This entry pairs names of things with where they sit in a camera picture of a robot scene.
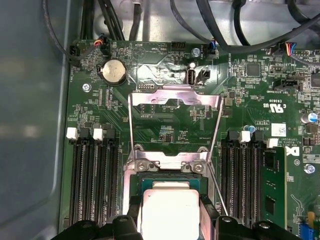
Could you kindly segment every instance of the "blue capacitor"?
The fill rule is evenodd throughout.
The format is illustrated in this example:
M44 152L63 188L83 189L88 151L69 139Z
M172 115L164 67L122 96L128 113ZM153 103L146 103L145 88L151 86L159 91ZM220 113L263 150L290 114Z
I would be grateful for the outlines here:
M253 134L257 129L255 126L252 126L252 125L245 125L243 127L243 130L244 131L249 131L251 134Z
M301 122L304 124L316 123L318 121L318 115L314 112L304 113L301 116Z

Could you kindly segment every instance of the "white label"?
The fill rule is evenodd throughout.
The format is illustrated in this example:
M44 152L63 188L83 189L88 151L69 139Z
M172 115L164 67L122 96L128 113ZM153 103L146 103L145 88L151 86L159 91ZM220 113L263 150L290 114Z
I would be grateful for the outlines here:
M285 123L271 123L271 136L272 137L286 137L287 127Z
M284 109L287 108L286 104L264 103L264 108L270 108L271 113L282 114Z
M300 156L300 148L298 146L293 146L293 147L285 146L285 150L286 150L287 156L289 155L296 156L296 157Z

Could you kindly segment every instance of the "capacitor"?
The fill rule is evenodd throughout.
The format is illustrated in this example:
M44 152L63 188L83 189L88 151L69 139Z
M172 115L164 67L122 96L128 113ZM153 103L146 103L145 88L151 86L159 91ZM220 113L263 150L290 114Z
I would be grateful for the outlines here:
M301 122L303 122L304 124L315 123L317 121L318 121L318 115L314 112L304 113L301 116Z
M117 59L110 59L103 62L98 66L97 71L99 77L111 86L119 86L127 80L126 67Z
M250 134L253 134L257 129L256 129L255 126L245 125L245 126L243 127L243 130L244 130L244 131L249 131Z

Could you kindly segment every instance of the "chip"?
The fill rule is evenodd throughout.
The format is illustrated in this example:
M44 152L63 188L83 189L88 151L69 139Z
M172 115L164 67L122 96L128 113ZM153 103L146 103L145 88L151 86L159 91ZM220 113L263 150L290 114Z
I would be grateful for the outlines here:
M270 169L274 169L275 163L275 154L273 152L266 151L264 153L264 166Z
M305 127L305 131L308 134L317 134L318 133L318 125L315 124L308 124Z
M311 75L311 87L320 88L320 73Z
M248 63L246 65L246 74L251 77L260 77L260 64Z
M233 104L233 99L232 99L231 97L226 97L226 98L224 99L224 105L225 105L225 106L231 107L232 104Z
M92 122L89 122L89 121L85 122L84 123L84 127L85 128L91 128L92 127Z
M271 199L270 197L266 196L265 197L265 210L274 215L275 214L275 205L276 205L276 202L275 200Z

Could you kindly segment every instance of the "wire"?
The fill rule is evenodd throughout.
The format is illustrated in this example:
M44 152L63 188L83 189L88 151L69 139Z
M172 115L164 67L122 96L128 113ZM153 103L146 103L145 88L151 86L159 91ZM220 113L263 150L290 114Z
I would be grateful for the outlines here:
M308 65L310 67L313 67L313 66L317 66L317 67L320 67L320 62L310 62L310 61L306 61L306 60L303 60L301 58L299 58L298 56L295 56L295 55L291 55L290 56L291 59L293 60L296 60L297 62L301 63L301 64L305 64L305 65Z
M200 35L195 30L193 30L193 28L190 27L190 25L184 20L184 18L181 16L180 12L178 11L178 9L176 7L175 0L170 0L170 7L171 7L171 11L172 11L173 16L175 17L175 19L178 21L178 23L185 30L187 30L189 33L191 33L197 39L201 40L202 42L204 42L206 44L210 42L209 39L205 38L204 36Z
M94 19L95 19L95 2L88 0L87 15L86 15L86 38L92 39L94 35Z
M62 52L64 55L66 55L70 60L80 61L80 60L86 58L96 48L95 45L91 45L80 56L75 56L75 55L72 55L69 52L67 52L64 49L64 47L60 44L60 42L55 34L55 31L52 27L50 16L49 16L48 0L42 0L42 10L43 10L43 17L44 17L44 21L45 21L45 26L48 29L49 35L50 35L51 39L53 40L54 45L59 49L60 52Z
M82 5L80 39L87 39L86 24L87 24L87 3L84 0Z
M310 20L297 6L297 0L286 0L286 4L289 10L289 13L299 24L305 24ZM320 35L320 25L315 24L309 27L310 30L314 31L316 34Z
M133 22L130 30L129 41L137 40L139 25L141 21L142 8L140 4L135 4L133 9Z
M290 43L285 43L285 49L286 49L286 54L290 57L291 56Z
M107 7L106 7L104 0L98 0L98 3L100 5L102 15L104 17L104 22L105 22L106 26L108 27L110 38L112 40L118 40L114 25L112 23L112 20L111 20L109 14L108 14Z
M211 34L214 36L215 40L219 43L222 50L231 54L251 53L251 52L259 51L261 49L269 48L273 45L276 45L277 43L285 42L301 34L304 30L308 29L310 26L316 24L320 20L320 14L318 14L314 18L312 18L310 21L306 22L305 24L293 29L292 31L287 32L286 34L283 34L274 39L271 39L269 41L251 45L251 46L230 46L227 44L221 31L219 30L218 24L212 14L208 0L196 0L196 3L200 10L201 16L204 20L204 23L208 27Z
M114 25L114 28L115 28L115 32L116 32L116 34L118 36L118 39L121 40L121 41L124 41L125 40L125 36L124 36L124 33L122 32L120 21L119 21L119 18L117 16L117 14L116 14L114 6L112 5L110 0L104 0L104 4L107 7L107 9L106 9L107 12L110 14L110 17L111 17L111 20L113 22L113 25Z
M247 0L244 0L242 2L239 2L237 0L234 0L232 3L233 7L233 25L234 25L234 30L236 33L236 36L240 40L240 43L243 46L250 46L250 43L247 41L241 27L241 20L240 20L240 11L241 8L246 4Z

